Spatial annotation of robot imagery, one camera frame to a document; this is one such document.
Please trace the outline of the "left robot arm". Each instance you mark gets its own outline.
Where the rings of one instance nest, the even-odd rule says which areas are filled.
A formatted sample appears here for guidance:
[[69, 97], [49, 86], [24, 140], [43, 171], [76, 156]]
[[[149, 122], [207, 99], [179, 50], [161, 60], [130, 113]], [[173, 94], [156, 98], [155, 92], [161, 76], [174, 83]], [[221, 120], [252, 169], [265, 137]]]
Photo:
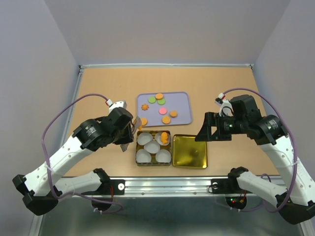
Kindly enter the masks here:
[[88, 119], [40, 167], [26, 175], [16, 175], [12, 182], [23, 195], [26, 208], [41, 216], [66, 196], [83, 197], [85, 193], [92, 192], [112, 194], [113, 184], [102, 168], [79, 177], [62, 177], [79, 161], [100, 148], [133, 142], [132, 119], [132, 114], [123, 107], [112, 109], [105, 117]]

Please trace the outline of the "swirl butter cookie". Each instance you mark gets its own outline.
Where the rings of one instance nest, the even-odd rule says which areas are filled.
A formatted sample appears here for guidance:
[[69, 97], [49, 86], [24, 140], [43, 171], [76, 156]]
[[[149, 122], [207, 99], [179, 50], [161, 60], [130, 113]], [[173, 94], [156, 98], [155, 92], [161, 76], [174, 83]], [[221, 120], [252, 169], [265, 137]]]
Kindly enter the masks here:
[[146, 110], [148, 110], [149, 109], [149, 105], [148, 104], [143, 104], [142, 106], [141, 106], [141, 110], [142, 111], [146, 111]]

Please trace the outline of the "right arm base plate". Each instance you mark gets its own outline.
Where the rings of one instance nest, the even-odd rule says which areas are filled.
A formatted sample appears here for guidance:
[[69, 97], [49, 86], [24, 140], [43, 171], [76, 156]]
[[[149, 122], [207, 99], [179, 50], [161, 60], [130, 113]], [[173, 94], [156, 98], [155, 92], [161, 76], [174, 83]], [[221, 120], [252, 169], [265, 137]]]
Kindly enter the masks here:
[[240, 187], [236, 178], [215, 178], [206, 185], [207, 191], [212, 194], [241, 194], [242, 192], [252, 193]]

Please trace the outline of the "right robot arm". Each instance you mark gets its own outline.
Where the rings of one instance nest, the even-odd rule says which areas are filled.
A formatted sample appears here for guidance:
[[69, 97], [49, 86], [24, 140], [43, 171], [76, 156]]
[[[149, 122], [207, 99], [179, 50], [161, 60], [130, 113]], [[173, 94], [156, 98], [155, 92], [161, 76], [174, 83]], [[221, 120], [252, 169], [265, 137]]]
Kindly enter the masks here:
[[214, 194], [253, 193], [273, 207], [290, 224], [315, 216], [315, 182], [297, 156], [293, 138], [279, 116], [262, 116], [253, 96], [245, 94], [216, 101], [218, 113], [207, 112], [195, 137], [197, 142], [231, 141], [232, 135], [245, 134], [269, 157], [285, 186], [254, 175], [247, 168], [233, 168], [210, 188]]

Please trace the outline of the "metal tongs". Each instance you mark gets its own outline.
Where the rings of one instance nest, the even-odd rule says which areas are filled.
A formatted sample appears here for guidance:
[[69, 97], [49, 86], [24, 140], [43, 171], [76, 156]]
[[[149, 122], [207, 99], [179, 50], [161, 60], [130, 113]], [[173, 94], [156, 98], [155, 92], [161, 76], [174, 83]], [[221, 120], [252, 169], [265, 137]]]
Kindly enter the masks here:
[[[142, 120], [139, 116], [137, 116], [135, 120], [132, 122], [132, 127], [131, 127], [131, 134], [132, 134], [133, 139], [134, 139], [134, 135], [136, 131], [140, 129], [141, 125], [142, 125]], [[127, 151], [128, 146], [129, 146], [129, 143], [120, 145], [122, 152]]]

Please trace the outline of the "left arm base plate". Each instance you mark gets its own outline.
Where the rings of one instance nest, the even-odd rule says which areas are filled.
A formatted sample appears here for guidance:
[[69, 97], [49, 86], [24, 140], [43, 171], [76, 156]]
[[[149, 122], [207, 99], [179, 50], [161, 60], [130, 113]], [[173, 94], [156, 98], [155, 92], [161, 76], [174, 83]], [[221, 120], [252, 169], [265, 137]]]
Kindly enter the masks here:
[[123, 195], [125, 193], [124, 179], [110, 179], [102, 183], [100, 187], [94, 191], [83, 192], [84, 195]]

